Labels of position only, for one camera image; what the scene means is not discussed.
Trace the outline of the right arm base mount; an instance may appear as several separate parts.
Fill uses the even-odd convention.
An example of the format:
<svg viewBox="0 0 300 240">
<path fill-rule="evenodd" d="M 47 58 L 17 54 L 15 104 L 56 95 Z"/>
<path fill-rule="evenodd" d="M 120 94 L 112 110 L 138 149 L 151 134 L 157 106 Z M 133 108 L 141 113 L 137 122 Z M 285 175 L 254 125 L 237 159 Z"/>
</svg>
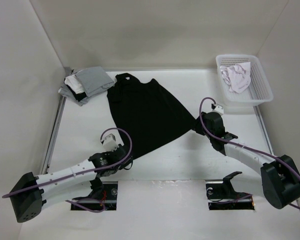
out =
<svg viewBox="0 0 300 240">
<path fill-rule="evenodd" d="M 237 192 L 230 183 L 222 180 L 207 181 L 206 196 L 211 211 L 255 210 L 252 196 Z"/>
</svg>

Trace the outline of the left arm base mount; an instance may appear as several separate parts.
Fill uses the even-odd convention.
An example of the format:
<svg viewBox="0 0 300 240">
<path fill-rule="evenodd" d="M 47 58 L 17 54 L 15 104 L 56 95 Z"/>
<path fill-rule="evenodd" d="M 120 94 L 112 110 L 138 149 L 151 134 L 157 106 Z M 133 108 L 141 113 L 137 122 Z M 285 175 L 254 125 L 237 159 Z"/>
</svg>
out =
<svg viewBox="0 0 300 240">
<path fill-rule="evenodd" d="M 118 182 L 102 182 L 102 186 L 92 190 L 88 196 L 76 197 L 71 201 L 93 212 L 116 211 Z"/>
</svg>

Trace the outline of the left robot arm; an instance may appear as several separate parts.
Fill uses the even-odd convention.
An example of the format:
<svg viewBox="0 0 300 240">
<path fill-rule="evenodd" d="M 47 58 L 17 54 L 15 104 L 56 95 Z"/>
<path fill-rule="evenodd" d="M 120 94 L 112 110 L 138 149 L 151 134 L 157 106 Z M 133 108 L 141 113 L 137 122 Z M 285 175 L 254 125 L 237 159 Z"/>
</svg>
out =
<svg viewBox="0 0 300 240">
<path fill-rule="evenodd" d="M 99 200 L 106 196 L 103 177 L 115 174 L 133 161 L 132 148 L 118 145 L 114 150 L 95 153 L 66 169 L 34 175 L 25 173 L 6 195 L 12 204 L 16 221 L 27 222 L 42 210 L 59 202 Z"/>
</svg>

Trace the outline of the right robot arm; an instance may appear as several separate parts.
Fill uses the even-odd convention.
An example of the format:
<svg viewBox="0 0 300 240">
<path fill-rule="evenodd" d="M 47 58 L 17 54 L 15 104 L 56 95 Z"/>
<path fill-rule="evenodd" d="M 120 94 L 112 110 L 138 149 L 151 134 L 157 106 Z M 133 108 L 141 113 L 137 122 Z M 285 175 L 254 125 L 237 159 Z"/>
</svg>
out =
<svg viewBox="0 0 300 240">
<path fill-rule="evenodd" d="M 217 112 L 201 112 L 193 130 L 207 136 L 214 150 L 259 174 L 261 193 L 276 209 L 300 198 L 300 173 L 291 157 L 277 157 L 239 143 L 236 135 L 225 130 L 222 116 Z"/>
</svg>

